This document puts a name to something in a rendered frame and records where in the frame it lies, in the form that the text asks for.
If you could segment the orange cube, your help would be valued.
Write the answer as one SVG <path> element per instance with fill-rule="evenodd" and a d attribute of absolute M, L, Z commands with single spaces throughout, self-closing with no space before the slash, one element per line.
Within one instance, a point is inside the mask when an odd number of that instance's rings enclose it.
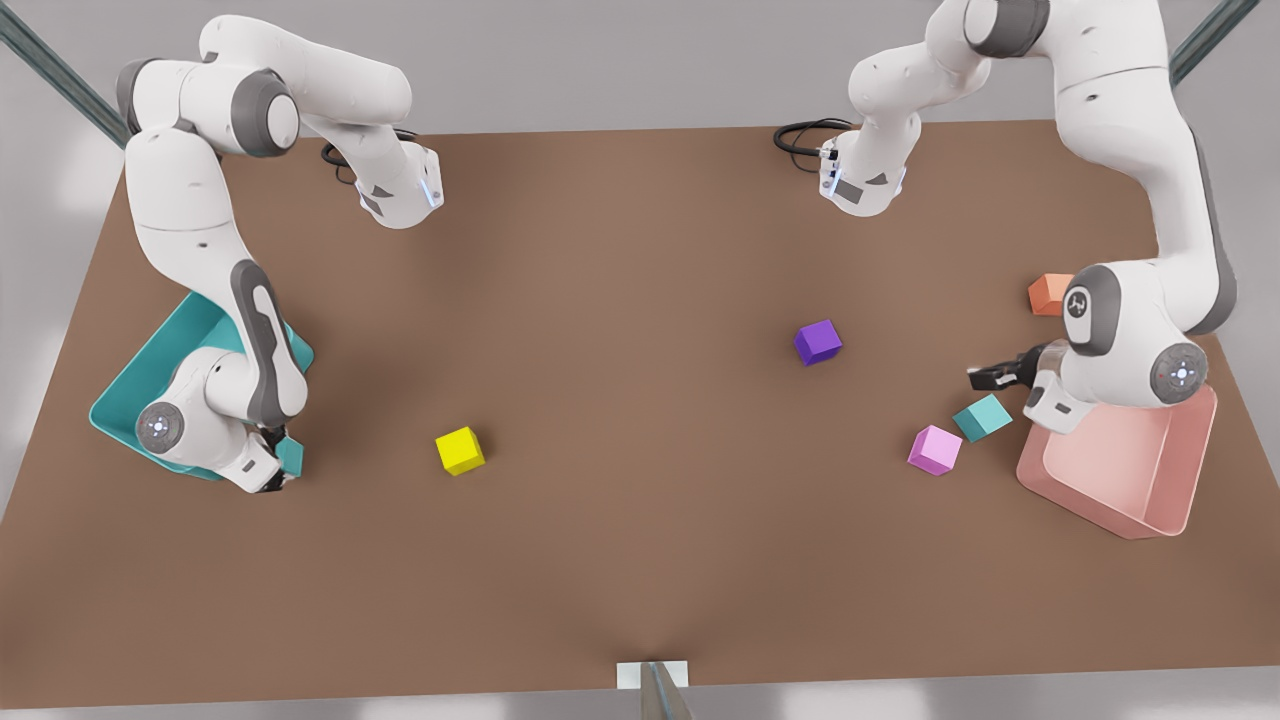
<path fill-rule="evenodd" d="M 1037 316 L 1061 316 L 1062 301 L 1073 278 L 1073 274 L 1062 273 L 1041 274 L 1027 288 L 1030 311 Z"/>

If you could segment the pink cube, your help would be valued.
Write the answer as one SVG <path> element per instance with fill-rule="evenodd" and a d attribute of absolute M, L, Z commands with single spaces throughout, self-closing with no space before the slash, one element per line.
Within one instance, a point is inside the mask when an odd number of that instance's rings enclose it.
<path fill-rule="evenodd" d="M 934 477 L 955 468 L 964 438 L 936 425 L 922 429 L 908 455 L 908 462 Z"/>

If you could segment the teal tray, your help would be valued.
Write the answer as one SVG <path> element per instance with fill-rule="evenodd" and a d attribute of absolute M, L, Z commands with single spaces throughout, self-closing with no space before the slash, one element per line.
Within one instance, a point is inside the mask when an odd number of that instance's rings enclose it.
<path fill-rule="evenodd" d="M 136 421 L 145 406 L 169 387 L 180 363 L 202 347 L 243 350 L 234 322 L 216 304 L 189 292 L 93 402 L 91 424 L 169 471 L 219 480 L 220 477 L 207 469 L 154 456 L 136 436 Z"/>

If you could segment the pink tray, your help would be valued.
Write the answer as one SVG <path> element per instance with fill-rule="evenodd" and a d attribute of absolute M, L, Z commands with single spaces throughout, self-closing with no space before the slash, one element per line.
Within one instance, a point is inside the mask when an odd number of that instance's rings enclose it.
<path fill-rule="evenodd" d="M 1215 389 L 1204 386 L 1174 407 L 1098 406 L 1070 434 L 1033 425 L 1018 480 L 1125 539 L 1180 536 L 1217 406 Z"/>

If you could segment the yellow cube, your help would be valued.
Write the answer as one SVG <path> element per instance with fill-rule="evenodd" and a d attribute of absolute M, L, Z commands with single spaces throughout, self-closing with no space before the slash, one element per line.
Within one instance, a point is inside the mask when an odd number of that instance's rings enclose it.
<path fill-rule="evenodd" d="M 452 477 L 480 468 L 486 461 L 480 441 L 470 427 L 436 437 L 435 446 L 442 466 Z"/>

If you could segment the purple cube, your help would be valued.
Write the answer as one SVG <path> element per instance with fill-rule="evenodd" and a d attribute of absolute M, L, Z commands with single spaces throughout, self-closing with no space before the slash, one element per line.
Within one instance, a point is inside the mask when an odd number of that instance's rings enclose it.
<path fill-rule="evenodd" d="M 794 347 L 804 366 L 835 357 L 844 342 L 831 319 L 801 327 L 794 337 Z"/>

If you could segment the silver frame post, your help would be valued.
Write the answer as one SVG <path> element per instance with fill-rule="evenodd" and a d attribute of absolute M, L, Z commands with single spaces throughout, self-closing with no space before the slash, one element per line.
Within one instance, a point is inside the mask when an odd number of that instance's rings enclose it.
<path fill-rule="evenodd" d="M 0 0 L 0 42 L 118 147 L 124 149 L 131 132 L 119 111 L 20 19 L 5 0 Z"/>
<path fill-rule="evenodd" d="M 641 720 L 695 720 L 663 662 L 640 664 Z"/>
<path fill-rule="evenodd" d="M 1169 63 L 1171 87 L 1176 88 L 1261 3 L 1219 0 L 1172 53 Z"/>

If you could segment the white post foot plate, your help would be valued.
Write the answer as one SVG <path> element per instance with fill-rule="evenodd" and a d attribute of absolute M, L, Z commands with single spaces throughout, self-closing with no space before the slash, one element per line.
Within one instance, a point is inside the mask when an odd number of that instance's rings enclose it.
<path fill-rule="evenodd" d="M 616 687 L 618 689 L 640 689 L 649 665 L 664 667 L 676 687 L 687 688 L 690 685 L 689 662 L 680 660 L 620 662 L 616 665 Z"/>

